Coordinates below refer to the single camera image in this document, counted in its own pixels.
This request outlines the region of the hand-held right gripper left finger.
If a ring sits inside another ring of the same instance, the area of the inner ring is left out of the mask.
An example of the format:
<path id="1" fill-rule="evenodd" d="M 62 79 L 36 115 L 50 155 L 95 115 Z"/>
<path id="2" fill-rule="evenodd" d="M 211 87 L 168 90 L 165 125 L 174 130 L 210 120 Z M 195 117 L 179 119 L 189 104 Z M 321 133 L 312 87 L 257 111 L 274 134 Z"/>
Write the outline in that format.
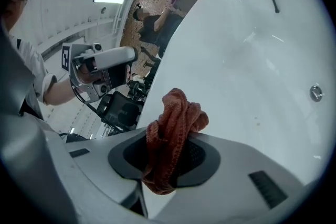
<path id="1" fill-rule="evenodd" d="M 122 137 L 125 137 L 126 140 L 110 150 L 108 163 L 123 179 L 135 182 L 135 188 L 121 201 L 120 205 L 147 218 L 148 210 L 141 182 L 142 172 L 146 166 L 145 162 L 148 160 L 145 130 L 123 133 Z"/>

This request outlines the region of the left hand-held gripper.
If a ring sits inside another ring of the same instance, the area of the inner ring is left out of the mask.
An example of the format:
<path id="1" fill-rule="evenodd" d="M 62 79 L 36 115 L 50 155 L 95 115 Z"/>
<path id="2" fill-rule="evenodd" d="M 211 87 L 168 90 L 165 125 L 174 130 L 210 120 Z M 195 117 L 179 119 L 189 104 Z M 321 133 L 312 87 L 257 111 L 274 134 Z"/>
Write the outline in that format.
<path id="1" fill-rule="evenodd" d="M 61 51 L 61 67 L 68 72 L 71 87 L 83 103 L 99 101 L 111 90 L 126 84 L 128 68 L 138 58 L 133 47 L 118 47 L 103 50 L 99 43 L 90 45 L 64 43 Z M 86 63 L 91 73 L 102 71 L 105 82 L 83 84 L 77 69 Z"/>

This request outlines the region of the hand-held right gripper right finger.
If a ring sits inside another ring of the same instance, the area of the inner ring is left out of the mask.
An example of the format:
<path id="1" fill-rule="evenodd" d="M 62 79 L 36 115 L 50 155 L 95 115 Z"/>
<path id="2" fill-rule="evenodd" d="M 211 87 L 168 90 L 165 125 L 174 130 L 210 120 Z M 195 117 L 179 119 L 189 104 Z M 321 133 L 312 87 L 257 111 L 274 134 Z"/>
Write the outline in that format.
<path id="1" fill-rule="evenodd" d="M 177 163 L 177 187 L 196 187 L 204 184 L 218 170 L 220 158 L 220 153 L 215 147 L 189 137 Z"/>

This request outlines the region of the person's left hand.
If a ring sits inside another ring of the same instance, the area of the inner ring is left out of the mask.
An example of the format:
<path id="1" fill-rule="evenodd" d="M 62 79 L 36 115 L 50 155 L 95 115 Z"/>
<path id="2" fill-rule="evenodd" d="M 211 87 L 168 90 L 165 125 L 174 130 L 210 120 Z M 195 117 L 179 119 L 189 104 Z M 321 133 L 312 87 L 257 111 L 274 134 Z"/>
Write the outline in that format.
<path id="1" fill-rule="evenodd" d="M 77 75 L 79 81 L 83 84 L 89 84 L 97 81 L 105 82 L 102 71 L 91 73 L 87 68 L 86 63 L 82 63 L 81 66 L 77 69 Z"/>

